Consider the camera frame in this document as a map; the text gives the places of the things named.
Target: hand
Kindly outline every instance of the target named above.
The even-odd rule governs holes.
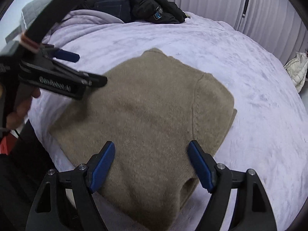
[[[7,116],[7,128],[8,129],[16,129],[22,124],[25,116],[30,110],[32,97],[38,98],[41,95],[41,91],[39,90],[39,88],[35,88],[31,95],[32,96],[30,98],[24,100],[17,107],[15,112],[12,112]]]

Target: blue gripper pad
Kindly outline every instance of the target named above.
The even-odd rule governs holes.
[[[78,54],[68,52],[62,49],[57,50],[54,53],[54,56],[57,59],[65,60],[65,61],[70,61],[70,62],[78,62],[80,59],[80,56]]]
[[[196,174],[199,177],[202,187],[207,189],[209,193],[212,193],[216,184],[216,171],[213,166],[213,162],[211,162],[211,164],[207,164],[204,158],[202,157],[201,152],[203,153],[203,156],[206,155],[210,156],[205,158],[209,158],[214,161],[214,159],[211,157],[210,154],[206,154],[203,152],[197,141],[191,141],[189,143],[187,148],[187,153],[190,162],[194,167]]]
[[[114,160],[116,148],[113,142],[108,143],[105,153],[103,154],[100,161],[98,161],[97,166],[92,172],[92,183],[89,186],[91,193],[98,190],[104,183],[106,176],[108,174],[109,168]]]

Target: bed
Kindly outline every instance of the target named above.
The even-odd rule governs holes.
[[[124,24],[111,15],[89,10],[70,12],[44,43],[80,55],[75,69],[103,74],[123,61],[158,48],[168,56],[213,74],[235,98],[238,114],[215,155],[230,169],[254,168],[268,194],[279,231],[286,230],[308,193],[308,115],[281,62],[224,22],[187,12],[185,23]],[[42,91],[29,119],[59,171],[73,169],[48,127],[71,99]],[[227,230],[235,204],[232,191],[221,230]],[[210,195],[198,185],[170,230],[194,230]],[[109,230],[146,230],[95,195]]]

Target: bolt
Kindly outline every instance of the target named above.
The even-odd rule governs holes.
[[[50,170],[48,170],[48,175],[49,176],[52,176],[53,174],[55,173],[55,170],[54,169],[50,169]]]
[[[87,165],[86,164],[80,164],[79,166],[78,166],[78,169],[79,170],[85,170],[87,168]]]
[[[251,176],[254,176],[256,174],[256,171],[254,171],[252,168],[250,168],[248,170],[248,173],[251,175]]]
[[[223,163],[217,163],[217,168],[219,169],[225,169],[226,166]]]

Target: white puffer coat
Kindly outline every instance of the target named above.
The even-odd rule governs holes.
[[[296,58],[289,61],[284,68],[290,75],[292,82],[299,93],[303,88],[306,79],[308,68],[307,53],[296,53]]]

